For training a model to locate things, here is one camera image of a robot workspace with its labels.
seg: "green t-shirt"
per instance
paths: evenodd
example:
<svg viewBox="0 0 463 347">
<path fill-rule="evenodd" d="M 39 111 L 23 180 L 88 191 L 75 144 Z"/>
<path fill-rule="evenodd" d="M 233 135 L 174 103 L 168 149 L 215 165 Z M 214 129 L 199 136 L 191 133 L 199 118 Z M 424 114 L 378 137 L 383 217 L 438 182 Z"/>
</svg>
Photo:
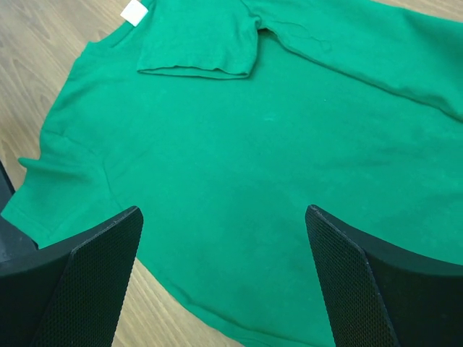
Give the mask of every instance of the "green t-shirt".
<svg viewBox="0 0 463 347">
<path fill-rule="evenodd" d="M 334 344 L 309 204 L 463 264 L 463 24 L 367 0 L 144 4 L 76 60 L 7 220 L 44 247 L 137 205 L 141 262 L 246 346 Z"/>
</svg>

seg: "wooden floor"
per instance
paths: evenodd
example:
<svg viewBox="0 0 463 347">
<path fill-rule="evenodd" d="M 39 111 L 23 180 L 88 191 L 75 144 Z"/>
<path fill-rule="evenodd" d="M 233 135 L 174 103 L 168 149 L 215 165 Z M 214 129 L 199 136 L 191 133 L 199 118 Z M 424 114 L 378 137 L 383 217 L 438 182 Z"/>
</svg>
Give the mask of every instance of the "wooden floor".
<svg viewBox="0 0 463 347">
<path fill-rule="evenodd" d="M 129 0 L 0 1 L 0 159 L 13 184 L 21 156 L 37 158 L 38 134 L 73 61 L 89 40 L 122 23 Z M 463 0 L 388 0 L 463 21 Z M 185 311 L 135 263 L 114 346 L 238 346 Z"/>
</svg>

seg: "black mesh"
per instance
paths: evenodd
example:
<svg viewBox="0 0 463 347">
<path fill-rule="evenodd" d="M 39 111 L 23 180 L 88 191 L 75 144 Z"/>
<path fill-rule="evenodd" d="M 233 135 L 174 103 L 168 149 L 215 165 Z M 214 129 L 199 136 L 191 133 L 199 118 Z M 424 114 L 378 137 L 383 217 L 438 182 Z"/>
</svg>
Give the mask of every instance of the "black mesh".
<svg viewBox="0 0 463 347">
<path fill-rule="evenodd" d="M 365 253 L 317 210 L 306 222 L 336 346 L 399 346 Z"/>
<path fill-rule="evenodd" d="M 72 251 L 32 346 L 111 346 L 142 223 L 138 210 Z"/>
</svg>

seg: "t-shirt sleeve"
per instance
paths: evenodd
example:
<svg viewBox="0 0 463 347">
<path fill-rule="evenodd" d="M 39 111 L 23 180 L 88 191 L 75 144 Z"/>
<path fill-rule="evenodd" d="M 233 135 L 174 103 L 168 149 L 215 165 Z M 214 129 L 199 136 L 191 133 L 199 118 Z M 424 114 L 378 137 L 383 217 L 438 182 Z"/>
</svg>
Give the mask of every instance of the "t-shirt sleeve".
<svg viewBox="0 0 463 347">
<path fill-rule="evenodd" d="M 24 184 L 1 215 L 40 248 L 120 212 L 102 163 L 76 142 L 42 130 L 40 158 L 20 162 L 27 169 Z"/>
<path fill-rule="evenodd" d="M 158 0 L 137 70 L 215 79 L 247 77 L 257 17 L 240 0 Z"/>
<path fill-rule="evenodd" d="M 371 0 L 244 1 L 290 51 L 463 120 L 463 23 Z"/>
</svg>

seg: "white label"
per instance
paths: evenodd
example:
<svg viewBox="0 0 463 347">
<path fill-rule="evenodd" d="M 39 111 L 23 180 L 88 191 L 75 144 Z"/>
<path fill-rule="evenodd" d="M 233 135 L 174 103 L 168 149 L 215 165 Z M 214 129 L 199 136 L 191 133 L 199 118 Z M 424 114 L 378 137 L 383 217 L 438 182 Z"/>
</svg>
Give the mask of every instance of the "white label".
<svg viewBox="0 0 463 347">
<path fill-rule="evenodd" d="M 136 27 L 147 13 L 148 9 L 139 1 L 130 0 L 130 3 L 122 11 L 121 17 Z"/>
</svg>

